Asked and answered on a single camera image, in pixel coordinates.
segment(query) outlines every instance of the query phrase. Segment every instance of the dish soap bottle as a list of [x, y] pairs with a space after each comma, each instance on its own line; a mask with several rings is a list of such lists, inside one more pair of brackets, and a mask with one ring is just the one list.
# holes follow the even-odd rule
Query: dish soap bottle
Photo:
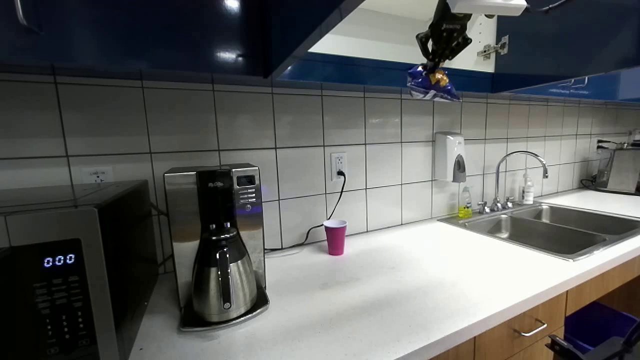
[[531, 177], [529, 177], [527, 169], [524, 170], [522, 179], [524, 180], [524, 185], [522, 186], [522, 196], [520, 197], [520, 203], [525, 205], [533, 204], [534, 186]]
[[458, 217], [470, 218], [473, 215], [473, 210], [472, 210], [473, 202], [471, 202], [471, 192], [469, 191], [468, 186], [465, 186], [464, 188], [462, 188], [460, 202], [461, 202], [461, 205], [458, 207]]

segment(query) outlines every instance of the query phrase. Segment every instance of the pink plastic cup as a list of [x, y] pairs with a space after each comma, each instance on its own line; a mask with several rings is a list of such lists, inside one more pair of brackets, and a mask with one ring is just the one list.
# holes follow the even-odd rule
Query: pink plastic cup
[[339, 256], [344, 254], [344, 237], [347, 234], [347, 222], [345, 220], [327, 220], [322, 224], [326, 233], [329, 255]]

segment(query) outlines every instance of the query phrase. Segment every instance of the white countertop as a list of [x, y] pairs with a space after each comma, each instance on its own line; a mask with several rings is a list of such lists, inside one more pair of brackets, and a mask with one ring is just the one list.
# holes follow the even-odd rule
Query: white countertop
[[[640, 198], [576, 190], [543, 200], [640, 217]], [[220, 332], [181, 332], [160, 276], [131, 360], [429, 359], [626, 260], [640, 236], [574, 263], [426, 220], [267, 258], [269, 309]]]

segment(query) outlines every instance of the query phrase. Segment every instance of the cabinet hinge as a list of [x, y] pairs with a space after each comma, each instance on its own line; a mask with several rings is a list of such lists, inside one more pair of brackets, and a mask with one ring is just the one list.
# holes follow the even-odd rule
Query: cabinet hinge
[[478, 51], [478, 56], [482, 56], [483, 60], [489, 60], [492, 53], [504, 55], [509, 50], [509, 35], [502, 37], [498, 45], [486, 44], [482, 50]]

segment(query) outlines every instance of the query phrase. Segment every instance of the carafe handle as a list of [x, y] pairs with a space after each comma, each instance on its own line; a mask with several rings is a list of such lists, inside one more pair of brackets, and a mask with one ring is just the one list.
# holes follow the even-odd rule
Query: carafe handle
[[231, 297], [231, 271], [229, 264], [229, 249], [224, 248], [216, 254], [218, 259], [218, 280], [220, 282], [220, 300], [222, 308], [229, 310], [233, 306]]

